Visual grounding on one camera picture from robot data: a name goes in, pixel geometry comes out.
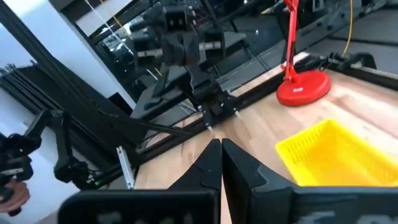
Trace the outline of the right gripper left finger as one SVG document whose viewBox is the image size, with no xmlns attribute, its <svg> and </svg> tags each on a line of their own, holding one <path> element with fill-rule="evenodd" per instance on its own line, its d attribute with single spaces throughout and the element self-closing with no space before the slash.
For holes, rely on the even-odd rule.
<svg viewBox="0 0 398 224">
<path fill-rule="evenodd" d="M 211 224 L 220 222 L 221 143 L 209 142 L 167 189 L 87 190 L 58 211 L 59 224 Z"/>
</svg>

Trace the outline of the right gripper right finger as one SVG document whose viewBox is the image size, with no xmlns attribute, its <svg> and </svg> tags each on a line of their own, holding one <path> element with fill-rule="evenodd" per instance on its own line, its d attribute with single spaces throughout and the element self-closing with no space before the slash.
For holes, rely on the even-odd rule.
<svg viewBox="0 0 398 224">
<path fill-rule="evenodd" d="M 232 140 L 222 146 L 233 223 L 397 223 L 395 187 L 299 187 Z"/>
</svg>

